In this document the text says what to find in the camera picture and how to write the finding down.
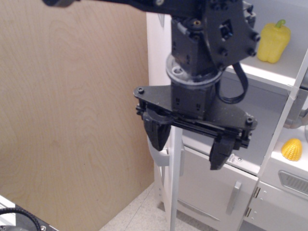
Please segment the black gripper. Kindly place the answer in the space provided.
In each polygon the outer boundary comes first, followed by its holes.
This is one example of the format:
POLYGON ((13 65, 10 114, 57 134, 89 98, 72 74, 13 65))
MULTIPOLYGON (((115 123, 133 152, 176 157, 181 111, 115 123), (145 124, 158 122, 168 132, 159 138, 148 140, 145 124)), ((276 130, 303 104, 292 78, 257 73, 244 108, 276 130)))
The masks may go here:
POLYGON ((152 146, 163 150, 172 126, 215 138, 210 169, 220 170, 233 149, 247 148, 257 120, 234 104, 221 101, 215 87, 191 90, 174 84, 134 90, 137 114, 152 146))

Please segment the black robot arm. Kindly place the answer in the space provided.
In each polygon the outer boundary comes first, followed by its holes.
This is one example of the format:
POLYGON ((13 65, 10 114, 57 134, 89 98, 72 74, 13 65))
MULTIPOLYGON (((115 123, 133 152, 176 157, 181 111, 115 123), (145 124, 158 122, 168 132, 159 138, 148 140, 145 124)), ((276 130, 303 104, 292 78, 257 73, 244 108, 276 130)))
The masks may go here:
POLYGON ((260 35, 243 0, 127 0, 144 12, 171 16, 170 85, 137 87, 137 114, 151 145, 165 146, 171 127, 214 138, 210 168, 248 147, 256 119, 237 107, 247 93, 241 60, 255 56, 260 35))

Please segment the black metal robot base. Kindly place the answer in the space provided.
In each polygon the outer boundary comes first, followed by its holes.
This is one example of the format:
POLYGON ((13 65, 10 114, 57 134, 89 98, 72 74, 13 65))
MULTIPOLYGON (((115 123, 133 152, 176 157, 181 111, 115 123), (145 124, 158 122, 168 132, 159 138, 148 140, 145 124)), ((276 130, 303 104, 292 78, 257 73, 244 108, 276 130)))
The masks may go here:
POLYGON ((57 231, 55 227, 0 196, 1 231, 57 231))

